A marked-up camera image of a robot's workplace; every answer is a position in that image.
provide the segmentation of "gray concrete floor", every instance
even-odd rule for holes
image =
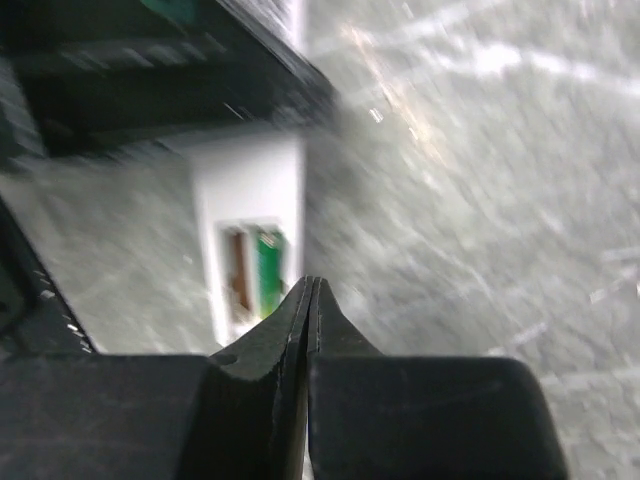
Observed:
[[[310,144],[306,273],[384,351],[524,360],[574,478],[640,478],[638,1],[323,0],[309,21],[345,105]],[[211,350],[184,159],[0,191],[105,351]]]

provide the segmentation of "black plastic part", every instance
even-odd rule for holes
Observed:
[[[0,49],[0,171],[16,170],[12,159],[44,156],[45,148],[27,99],[13,65]]]
[[[297,479],[307,398],[316,480],[568,478],[524,365],[382,355],[318,278],[208,359],[14,356],[0,374],[2,478]]]
[[[136,0],[0,3],[4,55],[49,155],[196,127],[331,121],[335,92],[320,72],[234,3],[189,3],[192,24]]]
[[[313,284],[310,277],[300,280],[271,316],[211,357],[217,368],[179,478],[300,478]]]
[[[2,199],[0,340],[5,353],[95,352]]]
[[[567,478],[542,392],[514,360],[319,356],[310,377],[316,480]]]
[[[176,472],[208,370],[204,357],[5,360],[0,478],[185,478]]]

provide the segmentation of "green component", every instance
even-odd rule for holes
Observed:
[[[192,25],[196,20],[195,0],[140,0],[152,12],[178,25]]]
[[[258,281],[260,318],[271,315],[282,300],[282,256],[284,237],[278,230],[258,231]]]

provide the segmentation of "black plastic panel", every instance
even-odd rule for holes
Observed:
[[[0,478],[186,480],[177,473],[208,368],[204,357],[5,360]]]
[[[567,478],[542,391],[515,360],[320,355],[309,376],[316,480]]]
[[[4,55],[49,155],[156,130],[331,120],[327,79],[253,17],[231,2],[188,3],[191,24],[135,0],[2,2]]]
[[[95,352],[2,200],[0,339],[8,353]]]

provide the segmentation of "floor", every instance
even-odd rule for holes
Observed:
[[[640,478],[638,0],[309,8],[344,108],[309,146],[306,273],[386,352],[523,359],[574,478]],[[183,159],[0,192],[103,350],[214,348]]]

